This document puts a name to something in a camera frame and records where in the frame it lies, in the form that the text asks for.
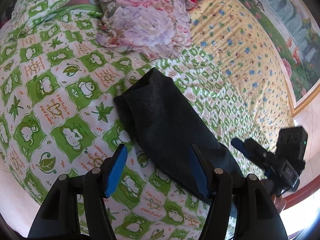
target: green and white bedsheet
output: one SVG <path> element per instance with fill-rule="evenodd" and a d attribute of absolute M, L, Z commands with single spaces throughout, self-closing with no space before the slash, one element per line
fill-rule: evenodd
<path fill-rule="evenodd" d="M 73 6 L 51 14 L 28 33 L 8 22 L 0 31 L 1 156 L 20 185 L 41 203 L 59 174 L 99 167 L 119 143 L 129 156 L 116 192 L 105 200 L 117 239 L 197 239 L 209 210 L 173 182 L 130 142 L 113 98 L 156 67 L 171 77 L 244 175 L 262 171 L 230 146 L 233 137 L 268 142 L 242 98 L 199 47 L 179 59 L 149 62 L 133 52 L 99 46 L 100 13 Z M 87 232 L 83 199 L 80 223 Z M 226 238 L 234 230 L 230 219 Z"/>

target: pink floral fabric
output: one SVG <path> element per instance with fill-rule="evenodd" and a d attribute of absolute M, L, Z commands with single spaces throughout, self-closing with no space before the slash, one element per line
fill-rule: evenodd
<path fill-rule="evenodd" d="M 148 59 L 180 57 L 191 45 L 190 0 L 100 0 L 104 17 L 97 42 Z"/>

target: crumpled fabric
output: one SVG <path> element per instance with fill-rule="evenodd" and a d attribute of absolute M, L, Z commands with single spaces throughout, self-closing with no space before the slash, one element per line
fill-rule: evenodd
<path fill-rule="evenodd" d="M 149 60 L 180 57 L 191 45 L 190 0 L 100 0 L 104 16 L 97 43 Z"/>

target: green leaf print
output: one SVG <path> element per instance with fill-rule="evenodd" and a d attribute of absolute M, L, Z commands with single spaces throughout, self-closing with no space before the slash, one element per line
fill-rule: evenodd
<path fill-rule="evenodd" d="M 164 229 L 162 229 L 162 230 L 156 229 L 155 231 L 152 232 L 150 239 L 152 239 L 152 240 L 159 239 L 160 237 L 163 236 L 163 233 L 164 233 Z"/>
<path fill-rule="evenodd" d="M 44 155 L 47 155 L 48 159 L 42 159 Z M 50 158 L 51 154 L 49 152 L 45 152 L 41 155 L 39 164 L 36 164 L 37 167 L 44 173 L 54 173 L 56 174 L 57 171 L 53 170 L 56 164 L 56 157 Z"/>
<path fill-rule="evenodd" d="M 175 190 L 174 192 L 178 191 L 179 192 L 179 196 L 181 194 L 185 195 L 185 193 L 184 193 L 184 191 L 183 191 L 183 189 L 182 189 L 182 187 L 180 185 L 176 184 L 176 188 L 177 188 L 177 190 Z"/>
<path fill-rule="evenodd" d="M 81 71 L 79 66 L 77 66 L 77 65 L 69 65 L 68 67 L 65 68 L 63 73 L 66 73 L 68 77 L 72 77 L 78 71 Z"/>
<path fill-rule="evenodd" d="M 80 19 L 80 18 L 82 17 L 82 13 L 81 13 L 81 12 L 76 13 L 75 16 L 76 16 L 78 19 Z"/>
<path fill-rule="evenodd" d="M 99 106 L 96 106 L 96 109 L 98 112 L 92 111 L 92 113 L 99 114 L 98 121 L 103 120 L 105 122 L 108 122 L 107 114 L 111 113 L 113 106 L 104 107 L 103 102 L 101 102 Z"/>
<path fill-rule="evenodd" d="M 18 108 L 21 108 L 23 109 L 22 106 L 19 106 L 19 103 L 20 103 L 20 99 L 17 100 L 16 96 L 14 96 L 13 98 L 13 104 L 11 105 L 11 108 L 9 110 L 9 114 L 13 114 L 13 121 L 16 120 L 16 116 L 19 115 L 19 109 Z"/>
<path fill-rule="evenodd" d="M 111 59 L 114 59 L 114 58 L 117 57 L 117 56 L 114 55 L 114 52 L 106 51 L 105 53 L 108 54 L 108 55 L 110 55 Z"/>
<path fill-rule="evenodd" d="M 113 214 L 119 214 L 119 212 L 110 213 L 110 208 L 107 208 L 107 215 L 108 215 L 108 217 L 110 218 L 111 223 L 112 223 L 113 220 L 117 220 L 117 219 L 113 216 Z"/>
<path fill-rule="evenodd" d="M 58 37 L 56 37 L 55 39 L 52 39 L 52 43 L 49 42 L 49 44 L 51 44 L 50 48 L 54 48 L 54 49 L 56 48 L 57 45 L 60 45 L 62 43 L 63 43 L 62 41 L 58 40 Z"/>

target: camera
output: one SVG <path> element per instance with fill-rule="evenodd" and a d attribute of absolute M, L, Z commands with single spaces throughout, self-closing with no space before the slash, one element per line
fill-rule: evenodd
<path fill-rule="evenodd" d="M 307 132 L 298 126 L 280 130 L 275 153 L 267 151 L 251 138 L 244 142 L 234 138 L 231 145 L 265 171 L 268 193 L 279 197 L 286 191 L 295 192 L 298 189 L 299 176 L 306 164 L 303 157 L 307 141 Z"/>

